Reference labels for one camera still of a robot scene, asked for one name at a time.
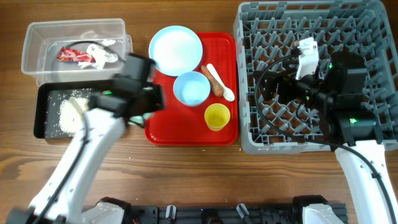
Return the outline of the white napkin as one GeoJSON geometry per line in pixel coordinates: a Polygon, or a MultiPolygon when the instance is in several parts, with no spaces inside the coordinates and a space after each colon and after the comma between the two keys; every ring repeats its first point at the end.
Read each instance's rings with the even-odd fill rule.
{"type": "Polygon", "coordinates": [[[102,45],[90,44],[87,48],[87,53],[89,53],[94,62],[79,62],[78,66],[80,68],[94,67],[98,70],[104,69],[106,63],[114,63],[118,61],[119,57],[117,54],[111,53],[110,50],[105,50],[105,47],[115,44],[115,40],[104,40],[102,45]]]}

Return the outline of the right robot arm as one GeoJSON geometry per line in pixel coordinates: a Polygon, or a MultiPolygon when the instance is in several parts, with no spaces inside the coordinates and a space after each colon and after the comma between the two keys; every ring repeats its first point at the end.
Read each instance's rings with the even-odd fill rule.
{"type": "Polygon", "coordinates": [[[286,71],[269,67],[254,72],[254,96],[265,101],[278,94],[283,103],[299,100],[318,111],[324,139],[345,173],[359,222],[397,223],[397,199],[385,164],[383,133],[376,115],[362,106],[367,75],[365,59],[357,53],[334,52],[324,79],[296,79],[299,53],[279,59],[286,71]]]}

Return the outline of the light blue plate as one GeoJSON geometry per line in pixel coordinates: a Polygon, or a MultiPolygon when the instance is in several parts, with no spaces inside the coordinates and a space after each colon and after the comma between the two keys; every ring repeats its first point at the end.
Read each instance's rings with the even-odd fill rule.
{"type": "Polygon", "coordinates": [[[168,26],[158,31],[150,41],[149,57],[164,75],[178,77],[199,66],[203,45],[199,36],[184,26],[168,26]]]}

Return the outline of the green bowl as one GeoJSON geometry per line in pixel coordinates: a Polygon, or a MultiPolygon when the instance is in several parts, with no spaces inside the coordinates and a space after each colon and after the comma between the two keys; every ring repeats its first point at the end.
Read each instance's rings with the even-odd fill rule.
{"type": "Polygon", "coordinates": [[[139,116],[133,116],[130,117],[129,121],[127,122],[128,124],[134,124],[137,126],[145,126],[146,120],[151,118],[153,116],[153,113],[144,113],[139,116]]]}

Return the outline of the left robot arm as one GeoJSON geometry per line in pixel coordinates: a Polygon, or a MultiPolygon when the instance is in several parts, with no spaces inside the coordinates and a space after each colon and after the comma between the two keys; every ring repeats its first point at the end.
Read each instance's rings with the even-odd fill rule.
{"type": "Polygon", "coordinates": [[[13,208],[7,223],[129,223],[131,204],[103,198],[93,208],[83,204],[109,150],[122,137],[127,121],[164,108],[162,86],[147,80],[48,83],[41,90],[90,88],[82,124],[42,190],[27,209],[13,208]]]}

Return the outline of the light blue bowl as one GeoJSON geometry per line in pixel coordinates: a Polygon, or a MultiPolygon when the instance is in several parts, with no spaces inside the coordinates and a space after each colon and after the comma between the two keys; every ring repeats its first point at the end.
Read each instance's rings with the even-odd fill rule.
{"type": "Polygon", "coordinates": [[[185,106],[198,106],[210,95],[211,86],[204,74],[187,72],[178,76],[173,84],[173,93],[185,106]]]}

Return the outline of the white plastic spoon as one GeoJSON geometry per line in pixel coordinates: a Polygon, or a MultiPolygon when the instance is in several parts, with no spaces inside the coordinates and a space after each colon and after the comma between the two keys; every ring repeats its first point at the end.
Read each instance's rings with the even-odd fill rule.
{"type": "Polygon", "coordinates": [[[209,63],[206,65],[206,68],[211,73],[213,78],[221,85],[221,87],[223,89],[223,97],[227,101],[233,102],[235,100],[235,95],[234,95],[233,91],[230,88],[225,86],[222,79],[218,75],[218,72],[216,71],[215,67],[211,63],[209,63]]]}

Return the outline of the red snack wrapper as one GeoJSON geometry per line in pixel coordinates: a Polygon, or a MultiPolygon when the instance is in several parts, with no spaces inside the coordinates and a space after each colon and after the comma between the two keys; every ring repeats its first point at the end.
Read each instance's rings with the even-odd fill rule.
{"type": "Polygon", "coordinates": [[[57,55],[57,60],[60,62],[95,62],[95,59],[91,54],[80,52],[68,47],[61,48],[57,55]]]}

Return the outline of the yellow plastic cup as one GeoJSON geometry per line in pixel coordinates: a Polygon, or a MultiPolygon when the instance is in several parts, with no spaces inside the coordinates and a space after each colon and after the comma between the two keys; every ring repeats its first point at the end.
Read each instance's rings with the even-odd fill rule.
{"type": "Polygon", "coordinates": [[[227,106],[221,103],[214,103],[207,107],[204,118],[210,130],[220,131],[229,123],[231,113],[227,106]]]}

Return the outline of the pile of white rice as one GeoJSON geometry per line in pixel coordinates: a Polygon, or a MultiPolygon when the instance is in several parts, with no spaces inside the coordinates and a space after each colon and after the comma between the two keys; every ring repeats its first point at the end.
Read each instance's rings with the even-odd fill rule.
{"type": "Polygon", "coordinates": [[[47,95],[44,138],[71,138],[82,125],[91,88],[52,90],[47,95]]]}

